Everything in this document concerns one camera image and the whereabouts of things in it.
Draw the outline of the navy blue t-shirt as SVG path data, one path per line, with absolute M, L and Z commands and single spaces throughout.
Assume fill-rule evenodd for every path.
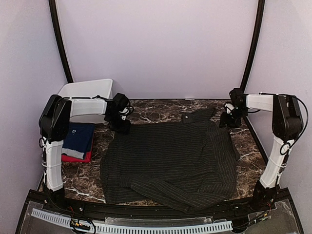
M 92 151 L 95 124 L 70 123 L 64 140 L 61 155 L 83 159 L 85 153 Z

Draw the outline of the black clothes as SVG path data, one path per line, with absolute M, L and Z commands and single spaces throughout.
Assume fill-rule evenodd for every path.
M 215 108 L 182 113 L 180 121 L 132 125 L 115 133 L 100 162 L 108 204 L 151 199 L 191 213 L 231 198 L 239 158 Z

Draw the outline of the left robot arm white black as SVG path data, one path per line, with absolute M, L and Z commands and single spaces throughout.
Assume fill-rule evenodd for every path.
M 121 93 L 112 99 L 101 97 L 61 97 L 51 95 L 39 118 L 43 149 L 44 185 L 56 192 L 62 190 L 61 149 L 73 117 L 99 116 L 108 122 L 110 129 L 127 134 L 131 123 L 127 116 L 133 112 L 130 100 Z

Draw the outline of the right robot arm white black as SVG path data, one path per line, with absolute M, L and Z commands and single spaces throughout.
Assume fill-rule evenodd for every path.
M 288 94 L 245 94 L 241 89 L 230 91 L 230 102 L 224 104 L 219 127 L 237 128 L 241 119 L 251 112 L 266 111 L 272 113 L 273 147 L 264 173 L 259 183 L 264 189 L 272 189 L 279 184 L 280 177 L 287 166 L 287 161 L 295 143 L 304 133 L 309 112 L 306 109 L 306 121 L 303 121 L 297 96 Z

